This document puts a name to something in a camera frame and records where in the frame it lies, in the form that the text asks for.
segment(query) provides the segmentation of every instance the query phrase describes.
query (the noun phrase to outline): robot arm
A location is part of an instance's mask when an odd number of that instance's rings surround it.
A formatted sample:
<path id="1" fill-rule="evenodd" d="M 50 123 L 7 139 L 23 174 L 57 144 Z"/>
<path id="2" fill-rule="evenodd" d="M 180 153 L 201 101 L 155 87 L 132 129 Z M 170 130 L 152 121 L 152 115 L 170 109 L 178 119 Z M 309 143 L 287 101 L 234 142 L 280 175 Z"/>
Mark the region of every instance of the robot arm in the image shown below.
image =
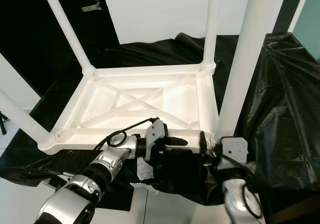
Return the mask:
<path id="1" fill-rule="evenodd" d="M 127 136 L 125 131 L 128 128 L 111 135 L 108 147 L 44 203 L 35 224 L 89 224 L 103 193 L 115 179 L 125 160 L 144 157 L 146 161 L 150 161 L 152 147 L 157 143 L 187 144 L 185 140 L 168 137 L 167 126 L 158 118 L 149 120 L 152 125 L 146 130 L 144 138 L 139 135 Z M 201 141 L 206 144 L 203 133 L 200 137 L 200 144 Z M 221 153 L 245 163 L 246 144 L 242 138 L 224 138 L 221 142 Z M 211 156 L 219 155 L 216 148 L 209 148 L 208 152 L 211 152 Z M 234 167 L 234 164 L 225 159 L 221 159 L 218 165 L 218 169 Z M 260 217 L 261 211 L 259 201 L 258 205 L 252 204 L 253 194 L 248 189 L 242 191 L 243 187 L 245 181 L 242 179 L 229 179 L 223 183 L 227 213 L 233 223 L 258 223 L 256 217 Z"/>
<path id="2" fill-rule="evenodd" d="M 95 207 L 106 187 L 119 173 L 124 161 L 136 157 L 150 160 L 155 142 L 169 138 L 167 131 L 167 126 L 161 120 L 155 119 L 146 130 L 145 138 L 138 135 L 127 136 L 124 132 L 113 136 L 109 146 L 88 167 L 44 203 L 35 224 L 90 223 Z"/>

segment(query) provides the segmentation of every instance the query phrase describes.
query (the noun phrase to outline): black wall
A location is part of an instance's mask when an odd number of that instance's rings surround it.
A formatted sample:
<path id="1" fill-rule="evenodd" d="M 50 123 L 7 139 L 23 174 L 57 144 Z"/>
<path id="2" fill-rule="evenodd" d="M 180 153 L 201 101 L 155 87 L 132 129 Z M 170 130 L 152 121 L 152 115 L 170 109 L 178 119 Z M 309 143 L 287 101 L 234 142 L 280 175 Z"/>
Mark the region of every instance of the black wall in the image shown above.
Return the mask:
<path id="1" fill-rule="evenodd" d="M 283 0 L 273 33 L 285 33 L 295 15 L 300 0 Z"/>
<path id="2" fill-rule="evenodd" d="M 119 44 L 105 0 L 59 0 L 89 56 Z M 42 96 L 75 56 L 47 0 L 0 0 L 0 52 Z"/>

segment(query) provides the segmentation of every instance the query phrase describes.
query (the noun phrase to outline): white floor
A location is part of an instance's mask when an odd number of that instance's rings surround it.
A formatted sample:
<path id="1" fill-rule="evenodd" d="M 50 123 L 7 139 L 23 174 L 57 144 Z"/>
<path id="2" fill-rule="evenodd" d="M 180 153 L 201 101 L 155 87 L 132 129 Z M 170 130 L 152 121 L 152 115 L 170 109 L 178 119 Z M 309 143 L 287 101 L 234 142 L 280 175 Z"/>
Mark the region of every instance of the white floor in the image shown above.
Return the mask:
<path id="1" fill-rule="evenodd" d="M 10 121 L 5 125 L 7 134 L 0 134 L 0 156 L 18 130 Z M 0 223 L 33 224 L 40 207 L 53 192 L 43 184 L 27 187 L 0 178 Z M 230 223 L 224 205 L 201 206 L 180 195 L 162 192 L 154 195 L 146 188 L 136 188 L 132 200 L 129 212 L 96 209 L 91 224 Z"/>

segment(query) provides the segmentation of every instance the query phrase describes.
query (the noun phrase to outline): black plastic sheet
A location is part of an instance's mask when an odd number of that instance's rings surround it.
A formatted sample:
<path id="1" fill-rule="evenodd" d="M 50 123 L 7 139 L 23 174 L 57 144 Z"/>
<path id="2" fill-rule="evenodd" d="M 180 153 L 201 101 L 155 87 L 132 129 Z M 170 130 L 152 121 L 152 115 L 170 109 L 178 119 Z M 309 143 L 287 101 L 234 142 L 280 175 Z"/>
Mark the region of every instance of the black plastic sheet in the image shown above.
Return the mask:
<path id="1" fill-rule="evenodd" d="M 237 36 L 217 37 L 217 67 L 213 83 L 218 109 L 222 104 L 237 41 Z M 132 43 L 97 52 L 91 62 L 96 68 L 194 64 L 202 60 L 203 44 L 204 39 L 179 34 L 174 40 Z M 30 115 L 50 131 L 81 77 L 79 65 L 74 63 Z M 299 199 L 320 191 L 319 103 L 320 65 L 292 34 L 268 35 L 242 108 L 236 135 L 248 141 L 249 160 L 254 161 L 257 174 L 275 193 L 270 195 L 276 206 L 273 210 L 296 201 L 290 198 L 290 203 L 279 204 L 278 200 L 284 198 L 279 190 L 285 190 L 287 197 L 292 197 L 291 191 L 299 190 L 302 193 Z M 48 156 L 19 130 L 0 158 L 0 176 L 18 184 L 37 186 L 52 175 L 77 173 L 89 154 L 84 150 L 63 150 Z M 194 155 L 189 158 L 193 160 L 194 168 L 189 175 L 188 188 L 183 190 L 169 171 L 165 176 L 163 173 L 160 175 L 162 179 L 156 178 L 150 184 L 201 204 L 221 203 L 223 196 L 218 176 L 203 168 L 201 158 Z M 174 164 L 174 159 L 169 158 L 168 163 Z M 129 183 L 138 180 L 135 163 L 127 162 L 110 192 L 127 191 L 132 195 Z"/>

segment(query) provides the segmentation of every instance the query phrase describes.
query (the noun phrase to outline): metal hinge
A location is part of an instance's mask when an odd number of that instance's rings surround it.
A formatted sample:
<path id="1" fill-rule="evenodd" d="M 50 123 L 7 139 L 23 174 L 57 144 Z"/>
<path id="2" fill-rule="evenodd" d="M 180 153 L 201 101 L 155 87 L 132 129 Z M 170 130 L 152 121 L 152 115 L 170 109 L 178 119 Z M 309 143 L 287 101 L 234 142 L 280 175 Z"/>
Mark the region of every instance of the metal hinge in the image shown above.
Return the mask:
<path id="1" fill-rule="evenodd" d="M 93 0 L 95 2 L 95 5 L 89 5 L 89 6 L 85 6 L 82 7 L 82 11 L 83 12 L 89 12 L 89 11 L 93 11 L 93 10 L 102 10 L 102 8 L 100 7 L 100 1 L 99 0 Z"/>

